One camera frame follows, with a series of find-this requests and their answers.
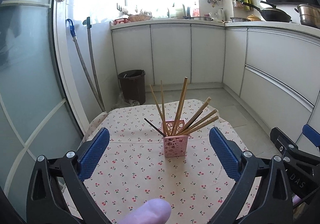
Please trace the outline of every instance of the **glass door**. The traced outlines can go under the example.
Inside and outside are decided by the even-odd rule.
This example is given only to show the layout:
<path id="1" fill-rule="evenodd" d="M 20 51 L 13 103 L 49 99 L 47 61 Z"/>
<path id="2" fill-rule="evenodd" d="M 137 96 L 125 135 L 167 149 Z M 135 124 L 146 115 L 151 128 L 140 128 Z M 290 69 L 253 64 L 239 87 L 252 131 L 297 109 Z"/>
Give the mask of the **glass door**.
<path id="1" fill-rule="evenodd" d="M 53 4 L 0 4 L 0 186 L 24 219 L 36 158 L 77 150 L 84 132 L 57 73 Z"/>

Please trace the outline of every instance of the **frying pan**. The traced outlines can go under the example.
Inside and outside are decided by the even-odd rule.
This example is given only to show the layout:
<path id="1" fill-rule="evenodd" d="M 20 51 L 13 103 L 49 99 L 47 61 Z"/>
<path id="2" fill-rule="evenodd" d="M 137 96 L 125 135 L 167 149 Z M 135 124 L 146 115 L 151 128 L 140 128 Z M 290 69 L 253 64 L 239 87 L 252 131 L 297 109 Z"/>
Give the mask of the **frying pan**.
<path id="1" fill-rule="evenodd" d="M 268 7 L 268 8 L 264 8 L 264 9 L 260 9 L 257 6 L 254 6 L 252 4 L 248 4 L 245 2 L 241 2 L 243 5 L 245 6 L 249 6 L 252 8 L 257 9 L 261 16 L 266 20 L 266 21 L 272 21 L 272 22 L 285 22 L 288 23 L 291 20 L 291 16 L 289 16 L 286 12 L 282 11 L 281 9 L 276 8 L 275 5 L 270 4 L 268 2 L 265 1 L 260 1 L 260 3 L 264 3 L 267 5 L 270 5 L 272 7 Z"/>

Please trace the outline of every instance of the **tablecloth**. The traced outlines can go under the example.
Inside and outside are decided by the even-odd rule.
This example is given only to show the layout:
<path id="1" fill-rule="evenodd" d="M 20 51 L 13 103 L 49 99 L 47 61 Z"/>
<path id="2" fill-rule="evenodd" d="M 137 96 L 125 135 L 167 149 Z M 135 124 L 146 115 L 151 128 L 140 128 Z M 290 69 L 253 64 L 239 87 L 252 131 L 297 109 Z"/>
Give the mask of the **tablecloth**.
<path id="1" fill-rule="evenodd" d="M 190 119 L 202 104 L 196 99 L 185 100 L 181 118 Z M 174 119 L 177 106 L 178 102 L 165 104 L 166 119 Z M 199 119 L 213 109 L 207 106 Z M 242 150 L 246 150 L 244 143 L 232 126 L 219 118 L 191 134 L 185 157 L 165 158 L 162 136 L 143 118 L 161 127 L 156 106 L 143 105 L 115 109 L 91 131 L 88 140 L 106 127 L 110 143 L 91 178 L 84 181 L 88 191 L 112 223 L 153 198 L 170 203 L 169 224 L 207 223 L 235 183 L 226 175 L 209 143 L 209 130 L 219 127 Z M 256 178 L 240 217 L 248 213 L 259 182 Z M 67 188 L 63 195 L 71 213 L 80 217 Z"/>

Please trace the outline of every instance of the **baseboard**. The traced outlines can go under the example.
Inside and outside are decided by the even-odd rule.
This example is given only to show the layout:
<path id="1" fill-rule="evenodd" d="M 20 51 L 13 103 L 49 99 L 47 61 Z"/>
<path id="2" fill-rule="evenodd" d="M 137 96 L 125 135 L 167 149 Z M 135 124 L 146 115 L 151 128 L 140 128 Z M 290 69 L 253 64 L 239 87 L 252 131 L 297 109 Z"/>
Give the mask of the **baseboard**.
<path id="1" fill-rule="evenodd" d="M 254 120 L 262 127 L 268 136 L 270 136 L 270 127 L 258 116 L 258 114 L 249 107 L 232 89 L 230 89 L 226 84 L 223 84 L 223 88 L 240 103 L 241 106 L 254 118 Z"/>
<path id="2" fill-rule="evenodd" d="M 169 84 L 163 85 L 163 90 L 182 90 L 183 84 Z M 192 83 L 188 84 L 188 90 L 194 89 L 212 89 L 212 88 L 223 88 L 221 82 L 209 82 L 209 83 Z M 160 85 L 152 86 L 153 91 L 160 91 Z M 150 87 L 146 86 L 146 92 L 150 92 Z"/>

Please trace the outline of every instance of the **wok handle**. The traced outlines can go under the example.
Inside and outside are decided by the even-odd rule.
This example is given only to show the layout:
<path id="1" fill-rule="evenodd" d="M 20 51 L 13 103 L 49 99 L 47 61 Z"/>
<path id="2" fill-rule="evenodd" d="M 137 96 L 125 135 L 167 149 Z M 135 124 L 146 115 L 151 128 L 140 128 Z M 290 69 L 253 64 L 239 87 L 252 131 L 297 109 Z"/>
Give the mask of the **wok handle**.
<path id="1" fill-rule="evenodd" d="M 245 6 L 249 6 L 249 7 L 252 7 L 254 9 L 257 9 L 259 12 L 261 11 L 261 9 L 259 7 L 256 7 L 252 4 L 249 4 L 249 3 L 246 3 L 246 2 L 241 2 L 241 4 L 245 5 Z"/>
<path id="2" fill-rule="evenodd" d="M 260 1 L 260 3 L 264 3 L 264 4 L 267 4 L 267 5 L 269 5 L 269 6 L 272 6 L 272 8 L 277 8 L 277 6 L 276 5 L 273 5 L 273 4 L 271 4 L 271 3 L 268 3 L 268 2 L 265 2 L 265 1 Z"/>

